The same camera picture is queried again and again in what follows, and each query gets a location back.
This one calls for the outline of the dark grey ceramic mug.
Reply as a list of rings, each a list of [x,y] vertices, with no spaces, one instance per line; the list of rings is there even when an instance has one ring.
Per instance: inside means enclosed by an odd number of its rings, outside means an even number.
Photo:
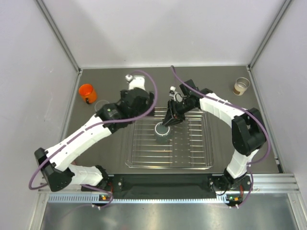
[[[163,122],[157,123],[154,127],[156,142],[159,144],[167,143],[169,141],[170,133],[170,127],[163,125]]]

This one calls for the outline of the clear plastic cup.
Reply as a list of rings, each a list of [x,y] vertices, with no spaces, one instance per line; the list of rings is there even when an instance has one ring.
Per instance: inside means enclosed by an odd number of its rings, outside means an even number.
[[[94,105],[95,112],[98,112],[105,104],[109,104],[109,101],[99,100],[98,102],[96,102]]]

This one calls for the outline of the orange mug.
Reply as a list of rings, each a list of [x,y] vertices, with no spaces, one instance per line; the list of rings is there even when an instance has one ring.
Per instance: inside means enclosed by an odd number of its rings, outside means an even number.
[[[81,85],[78,89],[78,93],[87,104],[92,104],[97,100],[96,91],[89,83]]]

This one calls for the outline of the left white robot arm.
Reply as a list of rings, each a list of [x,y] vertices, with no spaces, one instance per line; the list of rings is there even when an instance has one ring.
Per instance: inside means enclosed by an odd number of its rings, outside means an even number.
[[[154,109],[154,93],[141,88],[122,90],[116,103],[104,103],[77,131],[48,149],[39,148],[35,158],[47,185],[57,192],[70,184],[104,190],[108,174],[102,166],[73,165],[72,162],[92,145],[134,122],[134,118]]]

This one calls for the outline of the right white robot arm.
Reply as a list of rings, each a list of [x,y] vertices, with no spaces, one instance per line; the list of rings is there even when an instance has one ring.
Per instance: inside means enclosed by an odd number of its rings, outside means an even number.
[[[174,86],[170,87],[171,99],[167,102],[162,125],[170,127],[180,124],[186,119],[185,114],[196,108],[229,125],[235,151],[224,170],[223,180],[227,189],[237,189],[247,174],[248,165],[267,141],[261,113],[256,108],[245,110],[236,107],[209,89],[199,90],[193,80],[181,84],[180,89],[181,92],[177,92]]]

